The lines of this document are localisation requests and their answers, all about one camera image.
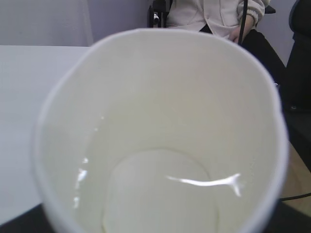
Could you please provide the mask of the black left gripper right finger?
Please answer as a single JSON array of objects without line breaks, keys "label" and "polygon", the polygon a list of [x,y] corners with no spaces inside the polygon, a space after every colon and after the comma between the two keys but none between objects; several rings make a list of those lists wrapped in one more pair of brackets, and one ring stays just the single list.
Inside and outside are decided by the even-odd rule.
[{"label": "black left gripper right finger", "polygon": [[310,233],[311,218],[279,202],[271,218],[272,233]]}]

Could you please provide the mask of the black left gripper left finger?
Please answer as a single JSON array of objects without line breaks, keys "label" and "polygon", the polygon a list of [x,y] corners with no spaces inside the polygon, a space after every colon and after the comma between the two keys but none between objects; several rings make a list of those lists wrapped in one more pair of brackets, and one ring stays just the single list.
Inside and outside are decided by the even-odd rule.
[{"label": "black left gripper left finger", "polygon": [[0,226],[1,233],[52,233],[42,205],[37,205],[24,214]]}]

